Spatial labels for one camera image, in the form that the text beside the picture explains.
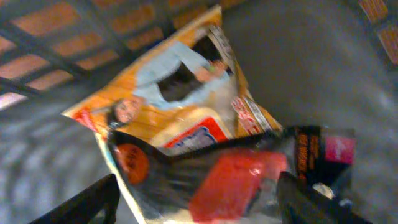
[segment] snack bag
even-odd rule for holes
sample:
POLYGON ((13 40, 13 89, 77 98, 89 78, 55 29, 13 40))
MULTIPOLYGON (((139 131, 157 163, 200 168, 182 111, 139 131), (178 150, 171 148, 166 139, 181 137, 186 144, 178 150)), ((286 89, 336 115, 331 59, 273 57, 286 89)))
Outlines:
MULTIPOLYGON (((252 100, 220 26, 221 8, 216 6, 63 113, 95 132, 139 223, 193 221, 187 210, 189 200, 213 164, 201 167, 198 172, 203 177, 194 178, 193 186, 187 187, 189 193, 184 193, 176 190, 183 187, 178 184, 172 190, 168 187, 170 179, 165 176, 183 175, 183 167, 170 168, 174 160, 229 139, 281 129, 252 100), (128 145, 131 141, 136 147, 128 145)), ((244 207, 235 215, 240 216, 244 207)))

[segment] plastic wrapper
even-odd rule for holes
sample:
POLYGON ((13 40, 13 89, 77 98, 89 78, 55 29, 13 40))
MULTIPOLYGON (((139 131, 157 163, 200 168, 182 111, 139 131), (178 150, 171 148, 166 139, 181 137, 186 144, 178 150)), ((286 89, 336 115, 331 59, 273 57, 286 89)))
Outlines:
POLYGON ((139 223, 279 222, 279 173, 312 180, 299 148, 276 146, 291 131, 252 100, 220 26, 214 7, 63 113, 95 132, 139 223))

